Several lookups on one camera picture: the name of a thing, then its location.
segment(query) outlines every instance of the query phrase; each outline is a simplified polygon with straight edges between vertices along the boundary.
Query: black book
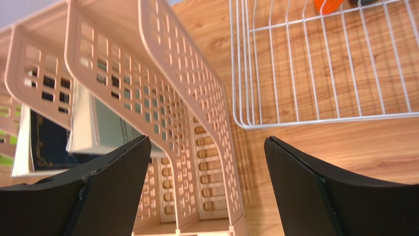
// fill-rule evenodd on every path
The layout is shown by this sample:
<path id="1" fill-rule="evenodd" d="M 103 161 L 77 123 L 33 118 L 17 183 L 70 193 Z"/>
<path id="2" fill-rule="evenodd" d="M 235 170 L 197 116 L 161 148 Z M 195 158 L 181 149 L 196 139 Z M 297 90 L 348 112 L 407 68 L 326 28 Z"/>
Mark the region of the black book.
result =
<path id="1" fill-rule="evenodd" d="M 69 131 L 30 111 L 30 147 L 34 171 L 71 169 L 100 155 L 68 153 Z"/>

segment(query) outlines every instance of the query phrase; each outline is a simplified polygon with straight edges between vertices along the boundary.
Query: wooden surface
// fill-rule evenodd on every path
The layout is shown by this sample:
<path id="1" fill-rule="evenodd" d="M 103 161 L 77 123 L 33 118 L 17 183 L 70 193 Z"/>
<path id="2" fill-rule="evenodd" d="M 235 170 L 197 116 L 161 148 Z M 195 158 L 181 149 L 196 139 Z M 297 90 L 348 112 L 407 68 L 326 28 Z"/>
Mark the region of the wooden surface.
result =
<path id="1" fill-rule="evenodd" d="M 232 114 L 228 1 L 187 0 L 175 5 L 174 10 L 224 82 L 229 114 Z M 260 22 L 265 24 L 269 11 L 260 12 L 262 14 L 258 16 L 261 17 Z M 279 13 L 276 17 L 278 21 L 282 19 Z M 286 61 L 279 58 L 278 63 Z M 394 72 L 396 68 L 392 66 L 390 70 Z M 416 80 L 417 73 L 413 71 L 410 74 L 410 82 L 416 83 Z M 388 99 L 399 96 L 399 93 L 389 95 Z M 264 114 L 269 114 L 267 120 L 275 119 L 273 104 L 271 98 L 263 102 Z M 419 118 L 304 125 L 253 131 L 244 131 L 236 126 L 231 116 L 230 123 L 250 236 L 283 235 L 263 149 L 265 138 L 270 135 L 275 135 L 322 160 L 362 175 L 402 183 L 419 182 Z M 0 186 L 21 182 L 33 183 L 37 180 L 10 179 L 9 176 L 10 167 L 0 166 Z"/>

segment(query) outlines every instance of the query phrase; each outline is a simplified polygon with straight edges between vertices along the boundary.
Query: green object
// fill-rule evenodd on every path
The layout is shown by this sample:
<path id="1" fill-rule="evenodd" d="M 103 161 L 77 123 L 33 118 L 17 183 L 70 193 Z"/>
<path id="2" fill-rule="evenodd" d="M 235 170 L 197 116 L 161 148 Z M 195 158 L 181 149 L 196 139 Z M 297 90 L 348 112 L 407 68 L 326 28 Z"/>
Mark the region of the green object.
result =
<path id="1" fill-rule="evenodd" d="M 0 155 L 0 165 L 2 166 L 12 166 L 13 165 L 13 159 L 7 156 L 1 156 Z"/>

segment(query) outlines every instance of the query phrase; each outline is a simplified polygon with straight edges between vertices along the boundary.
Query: metal wire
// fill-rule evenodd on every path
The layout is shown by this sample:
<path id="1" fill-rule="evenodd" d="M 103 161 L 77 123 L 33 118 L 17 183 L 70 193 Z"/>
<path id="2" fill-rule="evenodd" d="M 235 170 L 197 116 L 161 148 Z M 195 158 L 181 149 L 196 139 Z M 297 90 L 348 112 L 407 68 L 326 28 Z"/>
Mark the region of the metal wire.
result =
<path id="1" fill-rule="evenodd" d="M 229 3 L 233 117 L 240 127 L 419 116 L 419 68 L 413 66 L 419 63 L 419 18 L 411 7 L 419 4 L 413 0 L 366 6 L 359 0 L 329 15 L 322 14 L 326 2 L 318 13 L 312 0 Z M 383 14 L 373 15 L 374 9 Z M 385 32 L 371 26 L 376 21 L 387 26 Z M 380 45 L 376 40 L 382 35 Z M 336 37 L 344 38 L 341 45 Z M 391 50 L 379 51 L 385 45 Z M 388 71 L 383 59 L 390 64 Z M 299 73 L 301 63 L 306 75 Z"/>

